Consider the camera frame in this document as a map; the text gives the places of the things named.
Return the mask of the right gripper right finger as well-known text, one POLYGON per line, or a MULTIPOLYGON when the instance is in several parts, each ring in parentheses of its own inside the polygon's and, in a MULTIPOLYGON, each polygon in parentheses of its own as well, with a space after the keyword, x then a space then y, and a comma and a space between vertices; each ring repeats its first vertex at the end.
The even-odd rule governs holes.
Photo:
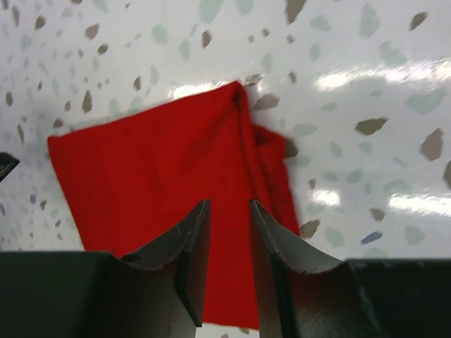
POLYGON ((449 337, 450 261, 340 261, 249 204, 261 337, 449 337))

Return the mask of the red t shirt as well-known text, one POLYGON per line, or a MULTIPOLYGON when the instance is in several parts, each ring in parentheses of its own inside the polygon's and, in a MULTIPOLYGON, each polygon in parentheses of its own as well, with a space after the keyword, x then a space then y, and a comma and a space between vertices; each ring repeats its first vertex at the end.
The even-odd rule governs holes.
POLYGON ((258 328, 249 203, 299 225, 285 138, 252 122, 239 82, 47 142, 87 250, 124 256, 210 200, 204 320, 258 328))

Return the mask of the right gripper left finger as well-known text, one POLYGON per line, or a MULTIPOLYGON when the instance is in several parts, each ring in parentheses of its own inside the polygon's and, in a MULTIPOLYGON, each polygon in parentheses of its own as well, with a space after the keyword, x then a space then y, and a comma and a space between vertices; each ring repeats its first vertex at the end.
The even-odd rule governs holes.
POLYGON ((202 326, 210 208, 116 258, 100 251, 1 254, 2 337, 194 337, 202 326))

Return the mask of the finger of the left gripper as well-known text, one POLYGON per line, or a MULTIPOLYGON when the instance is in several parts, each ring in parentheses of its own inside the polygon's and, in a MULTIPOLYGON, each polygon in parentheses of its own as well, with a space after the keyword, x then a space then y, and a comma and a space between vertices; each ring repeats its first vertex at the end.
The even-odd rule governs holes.
POLYGON ((20 163, 14 156, 6 153, 0 153, 0 182, 2 182, 11 171, 20 163))

